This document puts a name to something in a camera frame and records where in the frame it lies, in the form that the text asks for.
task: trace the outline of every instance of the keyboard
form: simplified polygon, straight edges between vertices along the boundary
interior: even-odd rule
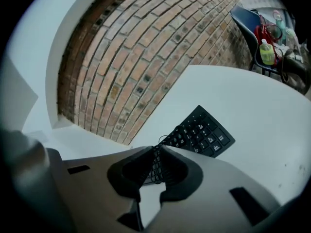
[[[232,135],[210,113],[198,105],[180,125],[177,125],[168,136],[154,146],[153,167],[144,185],[159,184],[165,181],[162,174],[161,156],[157,151],[160,145],[185,149],[215,158],[234,142]]]

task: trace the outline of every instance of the table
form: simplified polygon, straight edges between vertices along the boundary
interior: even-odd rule
[[[311,102],[269,77],[232,67],[188,66],[131,142],[156,145],[201,105],[235,138],[217,158],[285,204],[311,175]]]

